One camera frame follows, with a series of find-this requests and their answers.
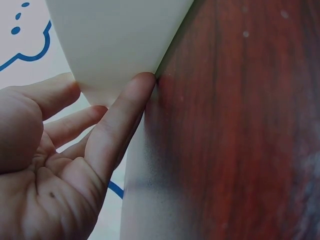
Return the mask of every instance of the reddish-brown wood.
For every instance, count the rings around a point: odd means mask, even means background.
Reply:
[[[320,239],[320,2],[195,0],[159,73],[122,239]]]

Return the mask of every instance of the skin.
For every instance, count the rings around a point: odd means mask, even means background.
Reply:
[[[0,239],[88,238],[155,83],[140,73],[108,110],[92,106],[45,125],[80,96],[70,73],[0,90]]]

